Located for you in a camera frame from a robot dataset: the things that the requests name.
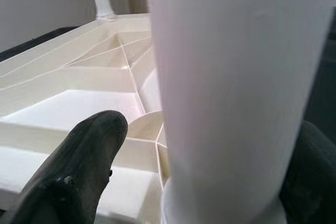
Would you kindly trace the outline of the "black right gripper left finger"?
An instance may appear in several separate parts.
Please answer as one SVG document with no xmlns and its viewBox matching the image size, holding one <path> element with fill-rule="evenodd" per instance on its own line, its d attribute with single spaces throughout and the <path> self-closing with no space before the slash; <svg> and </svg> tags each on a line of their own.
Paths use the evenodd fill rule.
<svg viewBox="0 0 336 224">
<path fill-rule="evenodd" d="M 78 123 L 26 183 L 4 223 L 94 223 L 127 132 L 125 116 L 113 110 Z"/>
</svg>

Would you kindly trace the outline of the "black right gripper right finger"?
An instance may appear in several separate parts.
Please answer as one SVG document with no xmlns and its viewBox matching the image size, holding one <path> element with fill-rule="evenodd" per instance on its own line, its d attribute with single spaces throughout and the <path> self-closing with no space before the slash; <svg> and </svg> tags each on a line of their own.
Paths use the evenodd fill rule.
<svg viewBox="0 0 336 224">
<path fill-rule="evenodd" d="M 335 144 L 304 121 L 282 186 L 288 223 L 335 223 Z"/>
</svg>

